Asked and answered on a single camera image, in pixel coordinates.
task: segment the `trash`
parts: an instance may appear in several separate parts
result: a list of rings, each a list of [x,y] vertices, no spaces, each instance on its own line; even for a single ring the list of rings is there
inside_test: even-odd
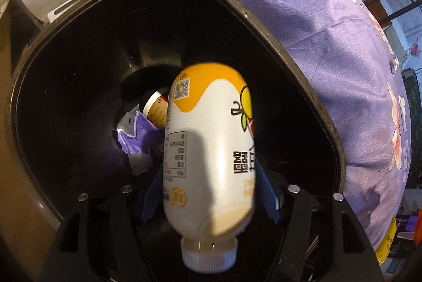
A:
[[[155,127],[134,107],[117,125],[117,137],[123,152],[129,156],[132,174],[138,176],[147,172],[153,161],[149,147],[164,143],[164,132]]]

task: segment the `nutrition facts table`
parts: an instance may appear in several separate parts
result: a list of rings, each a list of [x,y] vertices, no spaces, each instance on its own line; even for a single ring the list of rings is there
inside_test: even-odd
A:
[[[186,140],[186,131],[165,136],[164,176],[186,177]]]

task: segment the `pink flower print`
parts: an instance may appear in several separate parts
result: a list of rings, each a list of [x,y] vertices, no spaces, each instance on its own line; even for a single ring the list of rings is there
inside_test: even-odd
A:
[[[409,159],[409,155],[410,155],[410,147],[409,147],[409,140],[406,139],[406,142],[404,144],[403,147],[403,183],[406,182],[407,180],[407,175],[408,175],[408,171],[407,169],[410,168],[410,159]]]
[[[394,148],[394,153],[393,153],[393,158],[391,160],[390,166],[388,167],[388,171],[391,171],[391,169],[393,169],[394,163],[396,164],[396,167],[398,170],[400,170],[401,168],[401,137],[400,137],[400,116],[399,116],[399,109],[398,109],[398,104],[397,104],[397,99],[394,95],[393,90],[391,89],[390,84],[387,82],[387,88],[388,88],[388,92],[390,94],[391,97],[391,101],[393,103],[393,107],[392,107],[392,118],[393,118],[393,122],[394,125],[396,126],[395,130],[394,130],[394,134],[393,134],[393,148]]]
[[[395,73],[397,72],[398,65],[399,65],[398,58],[396,57],[396,55],[394,55],[394,57],[390,59],[391,75],[393,75],[393,76],[395,75]]]
[[[387,43],[388,51],[390,51],[391,54],[394,54],[394,51],[391,48],[390,43],[388,42],[387,36],[385,35],[384,31],[382,30],[382,27],[380,26],[379,22],[375,19],[375,17],[371,14],[371,12],[369,12],[369,17],[371,18],[372,22],[375,25],[375,28],[378,30],[379,34],[381,35],[382,40]]]
[[[406,100],[400,95],[398,96],[398,104],[400,105],[401,124],[403,126],[403,132],[406,132]]]

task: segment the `qr code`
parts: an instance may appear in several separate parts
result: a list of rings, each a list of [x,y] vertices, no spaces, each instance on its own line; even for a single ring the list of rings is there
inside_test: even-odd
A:
[[[185,78],[176,83],[174,88],[174,101],[189,97],[189,82],[190,78]]]

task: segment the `white handle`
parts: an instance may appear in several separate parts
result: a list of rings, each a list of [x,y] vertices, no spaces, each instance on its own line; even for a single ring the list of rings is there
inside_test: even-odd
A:
[[[80,0],[68,0],[65,3],[61,4],[56,9],[53,9],[50,13],[47,14],[47,18],[52,23],[56,20],[60,15],[62,15],[65,11],[67,11],[70,7],[74,4],[78,3]]]

